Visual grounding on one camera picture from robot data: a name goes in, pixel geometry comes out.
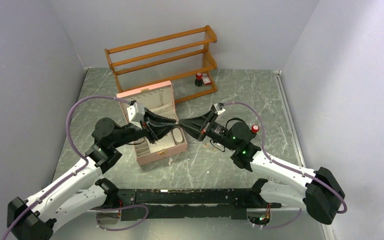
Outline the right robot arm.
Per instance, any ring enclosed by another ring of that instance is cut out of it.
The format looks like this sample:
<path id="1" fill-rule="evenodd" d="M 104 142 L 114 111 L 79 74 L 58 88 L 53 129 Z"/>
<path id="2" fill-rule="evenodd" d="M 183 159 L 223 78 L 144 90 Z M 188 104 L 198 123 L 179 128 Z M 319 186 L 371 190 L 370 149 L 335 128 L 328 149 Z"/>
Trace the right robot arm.
<path id="1" fill-rule="evenodd" d="M 252 143 L 260 129 L 258 125 L 250 126 L 234 117 L 233 125 L 228 127 L 217 123 L 219 114 L 211 109 L 198 117 L 180 119 L 178 125 L 198 141 L 209 138 L 231 150 L 230 158 L 238 168 L 272 176 L 284 184 L 253 190 L 249 199 L 255 207 L 267 202 L 295 206 L 324 225 L 331 225 L 337 214 L 344 213 L 340 208 L 345 193 L 329 169 L 314 170 L 281 160 Z"/>

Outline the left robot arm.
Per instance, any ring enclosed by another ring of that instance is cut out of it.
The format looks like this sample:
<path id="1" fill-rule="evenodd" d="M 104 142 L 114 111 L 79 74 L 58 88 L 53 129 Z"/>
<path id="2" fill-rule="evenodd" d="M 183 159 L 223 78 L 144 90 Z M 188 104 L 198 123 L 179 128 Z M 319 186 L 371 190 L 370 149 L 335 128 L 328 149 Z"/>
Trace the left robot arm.
<path id="1" fill-rule="evenodd" d="M 103 174 L 121 158 L 118 148 L 143 138 L 155 143 L 178 121 L 175 115 L 157 114 L 136 104 L 128 107 L 127 116 L 126 125 L 109 117 L 100 119 L 92 132 L 92 146 L 72 168 L 28 198 L 11 200 L 6 233 L 18 240 L 48 240 L 63 225 L 89 210 L 114 210 L 118 188 Z"/>

